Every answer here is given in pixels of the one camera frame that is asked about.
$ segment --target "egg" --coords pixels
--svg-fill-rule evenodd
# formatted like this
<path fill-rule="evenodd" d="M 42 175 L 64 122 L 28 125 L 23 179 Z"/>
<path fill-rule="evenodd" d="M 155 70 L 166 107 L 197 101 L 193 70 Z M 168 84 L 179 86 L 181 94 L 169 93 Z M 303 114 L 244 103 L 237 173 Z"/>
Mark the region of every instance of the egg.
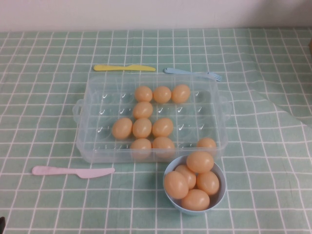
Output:
<path fill-rule="evenodd" d="M 174 103 L 184 103 L 189 99 L 191 90 L 186 84 L 177 85 L 171 93 L 171 99 Z"/>
<path fill-rule="evenodd" d="M 202 138 L 198 141 L 197 147 L 199 148 L 208 148 L 212 156 L 216 154 L 216 143 L 213 139 L 209 137 Z"/>
<path fill-rule="evenodd" d="M 219 179 L 213 172 L 198 174 L 196 185 L 209 196 L 215 195 L 220 187 Z"/>
<path fill-rule="evenodd" d="M 200 189 L 189 190 L 187 195 L 182 198 L 182 207 L 190 211 L 204 211 L 209 208 L 210 198 Z"/>
<path fill-rule="evenodd" d="M 132 121 L 129 118 L 121 118 L 118 119 L 112 129 L 113 136 L 118 139 L 122 140 L 127 138 L 132 131 Z"/>
<path fill-rule="evenodd" d="M 142 101 L 139 102 L 134 108 L 133 108 L 133 117 L 138 118 L 149 118 L 153 113 L 153 106 L 147 102 Z"/>
<path fill-rule="evenodd" d="M 167 137 L 174 129 L 174 124 L 169 118 L 158 119 L 152 127 L 154 137 Z"/>
<path fill-rule="evenodd" d="M 151 154 L 152 144 L 149 140 L 141 138 L 136 139 L 130 146 L 130 149 L 135 151 L 131 152 L 133 159 L 146 159 Z"/>
<path fill-rule="evenodd" d="M 171 91 L 166 86 L 159 86 L 153 92 L 153 98 L 156 102 L 164 104 L 171 98 Z"/>
<path fill-rule="evenodd" d="M 164 178 L 164 189 L 167 194 L 175 199 L 184 198 L 189 191 L 185 177 L 179 172 L 169 172 Z"/>
<path fill-rule="evenodd" d="M 198 141 L 197 147 L 203 148 L 216 148 L 216 143 L 213 139 L 209 137 L 202 138 Z"/>
<path fill-rule="evenodd" d="M 139 86 L 135 91 L 135 98 L 137 101 L 151 101 L 153 92 L 147 86 Z"/>
<path fill-rule="evenodd" d="M 152 131 L 152 123 L 148 118 L 139 118 L 132 127 L 133 135 L 136 138 L 146 138 Z"/>
<path fill-rule="evenodd" d="M 156 152 L 156 155 L 158 157 L 169 158 L 175 154 L 175 151 L 172 150 L 175 148 L 174 143 L 172 142 L 172 140 L 164 136 L 155 138 L 155 140 L 152 143 L 152 147 L 153 149 L 169 150 L 169 151 L 163 151 L 163 152 Z"/>
<path fill-rule="evenodd" d="M 194 188 L 196 185 L 196 175 L 194 172 L 188 169 L 186 165 L 178 165 L 175 171 L 180 172 L 186 178 L 189 189 Z"/>
<path fill-rule="evenodd" d="M 195 151 L 186 159 L 187 167 L 195 173 L 208 172 L 214 166 L 214 158 L 205 151 Z"/>

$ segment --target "plastic bowl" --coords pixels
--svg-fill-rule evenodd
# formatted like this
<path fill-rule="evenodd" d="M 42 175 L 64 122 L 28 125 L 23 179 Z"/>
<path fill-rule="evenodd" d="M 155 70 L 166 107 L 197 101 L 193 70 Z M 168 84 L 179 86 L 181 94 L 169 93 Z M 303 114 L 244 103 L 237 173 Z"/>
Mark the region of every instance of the plastic bowl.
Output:
<path fill-rule="evenodd" d="M 168 167 L 166 168 L 165 170 L 165 173 L 164 173 L 164 177 L 163 177 L 163 180 L 165 178 L 165 176 L 167 175 L 167 173 L 169 172 L 172 172 L 174 171 L 174 169 L 178 166 L 178 165 L 181 165 L 181 164 L 186 164 L 186 158 L 187 158 L 188 155 L 185 155 L 185 156 L 181 156 L 181 157 L 178 157 L 176 158 L 175 160 L 173 160 L 169 165 Z M 226 180 L 225 180 L 225 176 L 221 170 L 221 168 L 214 164 L 214 167 L 211 169 L 211 171 L 213 173 L 215 173 L 215 175 L 218 177 L 219 179 L 219 182 L 220 182 L 220 189 L 219 189 L 219 192 L 214 195 L 214 196 L 209 196 L 210 198 L 210 205 L 209 205 L 209 208 L 206 209 L 206 210 L 203 210 L 203 211 L 190 211 L 190 210 L 187 210 L 187 209 L 184 209 L 181 207 L 181 199 L 174 199 L 172 197 L 170 197 L 166 190 L 165 190 L 165 193 L 167 195 L 167 197 L 169 198 L 169 200 L 171 201 L 171 203 L 173 204 L 173 206 L 178 209 L 179 211 L 181 211 L 182 213 L 185 213 L 187 215 L 201 215 L 201 214 L 204 214 L 206 213 L 207 211 L 213 209 L 215 206 L 217 206 L 220 201 L 223 199 L 224 195 L 225 195 L 225 191 L 226 191 Z"/>

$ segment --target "table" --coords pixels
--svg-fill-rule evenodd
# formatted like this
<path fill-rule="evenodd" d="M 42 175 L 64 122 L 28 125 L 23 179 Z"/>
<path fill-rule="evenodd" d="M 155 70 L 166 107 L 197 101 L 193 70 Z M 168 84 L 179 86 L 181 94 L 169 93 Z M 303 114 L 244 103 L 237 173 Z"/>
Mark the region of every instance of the table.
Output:
<path fill-rule="evenodd" d="M 5 234 L 306 234 L 312 229 L 311 28 L 0 33 L 0 214 Z M 233 105 L 218 164 L 228 191 L 203 216 L 173 208 L 165 163 L 112 176 L 32 176 L 90 168 L 72 107 L 92 64 L 144 64 L 223 76 Z M 92 168 L 112 165 L 91 165 Z"/>

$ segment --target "wall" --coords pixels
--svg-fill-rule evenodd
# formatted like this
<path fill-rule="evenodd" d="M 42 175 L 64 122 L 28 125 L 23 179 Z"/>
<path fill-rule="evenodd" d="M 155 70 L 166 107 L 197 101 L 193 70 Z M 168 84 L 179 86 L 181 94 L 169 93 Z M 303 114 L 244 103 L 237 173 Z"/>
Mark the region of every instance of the wall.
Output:
<path fill-rule="evenodd" d="M 0 0 L 0 31 L 312 26 L 312 0 Z"/>

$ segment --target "clear plastic container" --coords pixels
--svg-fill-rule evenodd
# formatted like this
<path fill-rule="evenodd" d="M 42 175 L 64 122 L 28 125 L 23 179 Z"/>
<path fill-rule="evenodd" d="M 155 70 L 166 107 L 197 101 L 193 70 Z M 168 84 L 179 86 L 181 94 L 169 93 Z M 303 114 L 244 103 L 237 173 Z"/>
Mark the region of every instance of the clear plastic container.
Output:
<path fill-rule="evenodd" d="M 169 138 L 175 149 L 168 151 L 151 149 L 150 152 L 130 149 L 135 140 L 130 136 L 126 140 L 116 140 L 112 135 L 112 126 L 117 119 L 128 117 L 134 122 L 132 110 L 137 104 L 134 92 L 145 85 L 154 90 L 158 86 L 167 86 L 171 90 L 178 84 L 187 84 L 191 96 L 186 103 L 175 104 L 170 100 L 166 104 L 152 101 L 152 123 L 162 117 L 168 117 L 174 124 Z M 73 107 L 74 120 L 79 125 L 76 139 L 77 148 L 87 162 L 164 162 L 188 155 L 193 151 L 205 150 L 220 157 L 228 143 L 225 120 L 230 116 L 231 105 L 219 96 L 217 83 L 208 77 L 166 74 L 107 74 L 94 77 L 87 83 L 84 99 Z M 213 138 L 215 149 L 196 148 L 199 139 Z"/>

